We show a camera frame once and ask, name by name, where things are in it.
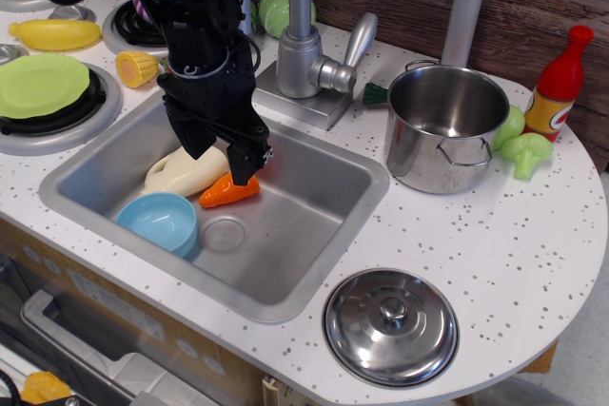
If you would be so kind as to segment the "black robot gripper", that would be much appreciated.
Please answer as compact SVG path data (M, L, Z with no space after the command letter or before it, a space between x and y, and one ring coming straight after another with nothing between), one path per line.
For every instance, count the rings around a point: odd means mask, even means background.
M159 86L178 140L193 159L218 138L229 143L232 182L247 185L273 157L268 129L251 102L260 50L239 29L224 36L174 23L162 26L162 32L169 74Z

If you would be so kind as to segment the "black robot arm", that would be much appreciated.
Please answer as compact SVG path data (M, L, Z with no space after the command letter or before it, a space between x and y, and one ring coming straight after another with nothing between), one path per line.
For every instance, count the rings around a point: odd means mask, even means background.
M69 6L83 0L50 0ZM252 106L261 52L239 28L243 0L140 0L165 39L169 71L157 79L185 151L199 158L227 142L234 184L244 186L272 155L269 130Z

